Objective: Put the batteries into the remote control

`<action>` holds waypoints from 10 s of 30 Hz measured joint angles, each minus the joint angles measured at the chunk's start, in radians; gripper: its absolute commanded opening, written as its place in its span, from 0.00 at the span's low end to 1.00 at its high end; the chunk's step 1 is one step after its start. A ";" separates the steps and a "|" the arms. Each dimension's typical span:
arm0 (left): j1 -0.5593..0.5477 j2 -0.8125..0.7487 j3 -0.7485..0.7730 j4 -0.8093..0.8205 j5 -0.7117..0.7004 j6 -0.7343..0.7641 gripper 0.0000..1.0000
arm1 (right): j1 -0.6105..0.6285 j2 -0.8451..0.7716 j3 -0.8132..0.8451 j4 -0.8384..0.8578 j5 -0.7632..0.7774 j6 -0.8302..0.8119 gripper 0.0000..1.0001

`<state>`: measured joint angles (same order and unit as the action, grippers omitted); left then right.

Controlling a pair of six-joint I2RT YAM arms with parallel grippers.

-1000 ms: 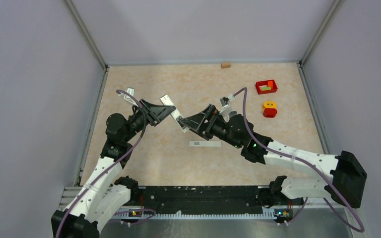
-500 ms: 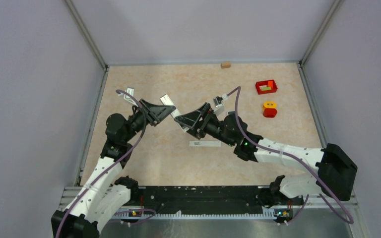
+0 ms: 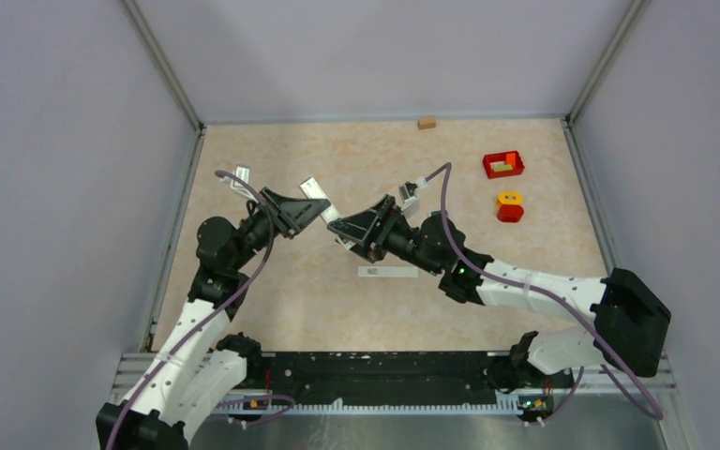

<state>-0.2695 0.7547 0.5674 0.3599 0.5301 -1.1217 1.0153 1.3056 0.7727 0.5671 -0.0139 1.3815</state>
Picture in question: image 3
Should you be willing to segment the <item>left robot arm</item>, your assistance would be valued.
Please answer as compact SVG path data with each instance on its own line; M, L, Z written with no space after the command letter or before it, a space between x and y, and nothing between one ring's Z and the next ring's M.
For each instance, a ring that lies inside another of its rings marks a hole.
M198 228L199 267L176 325L153 362L118 403L105 403L96 428L103 449L186 449L236 386L251 387L263 362L248 339L216 345L259 276L242 273L257 254L267 263L278 236L294 238L325 212L327 199L289 198L265 187L233 225L210 217Z

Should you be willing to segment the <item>long white battery cover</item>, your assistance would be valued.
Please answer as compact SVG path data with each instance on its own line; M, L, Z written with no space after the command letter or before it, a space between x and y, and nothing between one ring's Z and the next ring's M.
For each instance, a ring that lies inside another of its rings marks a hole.
M359 278L417 278L419 271L415 267L407 266L359 266Z

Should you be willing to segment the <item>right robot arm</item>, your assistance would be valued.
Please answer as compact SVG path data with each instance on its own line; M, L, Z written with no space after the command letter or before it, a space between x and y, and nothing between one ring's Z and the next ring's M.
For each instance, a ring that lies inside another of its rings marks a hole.
M370 263L392 254L439 277L440 290L460 304L522 308L574 322L558 332L530 332L515 347L512 372L525 386L566 368L609 364L640 378L658 372L671 313L630 270L570 277L517 267L467 248L445 212L410 225L390 195L327 228Z

